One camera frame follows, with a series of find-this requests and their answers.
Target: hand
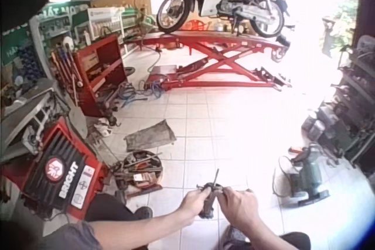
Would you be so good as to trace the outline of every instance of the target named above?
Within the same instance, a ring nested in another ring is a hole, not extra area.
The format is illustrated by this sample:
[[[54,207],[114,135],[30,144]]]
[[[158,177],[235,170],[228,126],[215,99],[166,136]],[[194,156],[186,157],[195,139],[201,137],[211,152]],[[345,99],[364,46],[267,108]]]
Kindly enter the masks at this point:
[[[180,211],[187,219],[189,225],[193,224],[194,217],[203,209],[204,200],[210,195],[211,188],[192,190],[185,195],[177,211]]]
[[[217,195],[217,200],[230,224],[241,232],[246,232],[260,220],[258,200],[250,190],[235,191],[225,187],[223,193]]]

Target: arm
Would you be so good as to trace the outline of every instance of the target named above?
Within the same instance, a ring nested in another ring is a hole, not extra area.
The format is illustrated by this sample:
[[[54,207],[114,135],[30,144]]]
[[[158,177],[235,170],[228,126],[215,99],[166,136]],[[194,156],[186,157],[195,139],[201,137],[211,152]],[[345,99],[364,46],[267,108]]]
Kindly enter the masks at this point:
[[[264,224],[259,217],[258,202],[253,193],[224,188],[223,194],[219,194],[217,199],[230,224],[247,236],[256,250],[296,249]]]
[[[188,192],[175,212],[161,217],[127,222],[91,222],[90,225],[103,249],[134,249],[192,224],[210,192],[210,188]]]

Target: gray shirt sleeve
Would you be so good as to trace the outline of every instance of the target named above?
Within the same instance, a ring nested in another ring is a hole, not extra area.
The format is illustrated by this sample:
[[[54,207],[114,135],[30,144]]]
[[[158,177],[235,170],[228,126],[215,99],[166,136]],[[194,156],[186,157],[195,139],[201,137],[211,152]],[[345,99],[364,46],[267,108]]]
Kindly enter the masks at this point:
[[[36,246],[40,250],[101,250],[93,228],[85,221],[67,224],[42,238]]]

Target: label sticker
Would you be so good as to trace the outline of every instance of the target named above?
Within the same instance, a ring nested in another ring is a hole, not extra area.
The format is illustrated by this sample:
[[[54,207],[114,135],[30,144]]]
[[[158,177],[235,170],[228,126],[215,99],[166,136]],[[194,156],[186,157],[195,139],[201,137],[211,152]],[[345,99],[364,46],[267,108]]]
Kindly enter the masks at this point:
[[[80,180],[74,192],[71,204],[78,209],[82,209],[84,200],[86,199],[88,188],[90,187],[91,179],[93,178],[95,169],[86,165],[81,174]]]

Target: metal frame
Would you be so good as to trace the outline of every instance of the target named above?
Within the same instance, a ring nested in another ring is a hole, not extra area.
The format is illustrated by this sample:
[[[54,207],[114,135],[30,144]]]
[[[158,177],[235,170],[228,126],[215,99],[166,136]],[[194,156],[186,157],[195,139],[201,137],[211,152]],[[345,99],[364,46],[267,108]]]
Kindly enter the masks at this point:
[[[177,66],[158,66],[154,67],[148,77],[146,83],[162,80],[162,87],[165,90],[177,87],[274,87],[285,84],[290,86],[278,75],[271,75],[267,71],[267,77],[261,74],[261,71],[248,70],[236,63],[236,60],[249,54],[262,52],[265,48],[271,48],[273,52],[278,49],[285,49],[286,47],[277,42],[270,42],[266,39],[257,36],[235,36],[225,32],[211,32],[211,31],[183,31],[175,32],[171,35],[164,35],[161,33],[148,34],[142,39],[135,39],[132,41],[140,46],[155,44],[170,44],[175,42],[177,46],[183,44],[190,49],[195,49],[205,55],[206,58],[198,60],[186,67]],[[209,44],[225,44],[221,51],[216,47],[209,47]],[[238,54],[226,57],[224,54],[237,51]],[[210,59],[215,59],[218,62],[211,66],[205,67]],[[230,69],[223,69],[222,66],[228,66]],[[249,82],[243,81],[197,81],[196,78],[207,73],[234,73],[249,78]]]

